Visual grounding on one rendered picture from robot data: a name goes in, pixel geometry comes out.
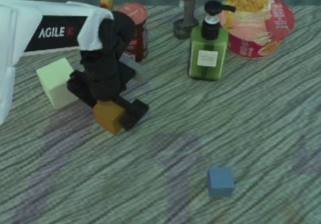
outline blue cube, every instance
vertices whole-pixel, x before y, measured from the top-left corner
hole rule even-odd
[[[207,185],[210,197],[231,197],[234,190],[231,168],[209,168],[207,171]]]

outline soap dispenser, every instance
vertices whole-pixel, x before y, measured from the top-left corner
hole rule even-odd
[[[221,27],[217,15],[222,11],[235,12],[236,8],[217,1],[208,1],[204,8],[208,15],[202,26],[194,27],[191,33],[188,76],[214,81],[221,78],[228,46],[228,32]]]

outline pale green block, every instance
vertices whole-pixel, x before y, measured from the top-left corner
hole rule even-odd
[[[61,109],[78,98],[67,89],[67,81],[74,71],[66,58],[37,69],[42,88],[55,109]]]

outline table surface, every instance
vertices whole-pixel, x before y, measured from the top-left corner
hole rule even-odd
[[[80,69],[78,52],[21,59],[0,127],[0,223],[319,224],[321,10],[293,11],[277,53],[227,53],[222,79],[205,82],[187,77],[189,40],[172,35],[182,9],[148,7],[150,81],[123,95],[150,111],[115,137],[41,88],[36,69],[62,57]],[[212,166],[232,168],[231,198],[209,198]]]

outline noodle cup lid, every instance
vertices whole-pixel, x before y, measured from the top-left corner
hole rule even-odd
[[[135,22],[136,25],[143,23],[147,18],[147,10],[138,3],[124,3],[116,8],[116,11],[122,12]]]
[[[223,11],[220,23],[231,35],[265,45],[283,40],[294,28],[294,15],[280,0],[225,0],[236,12]]]

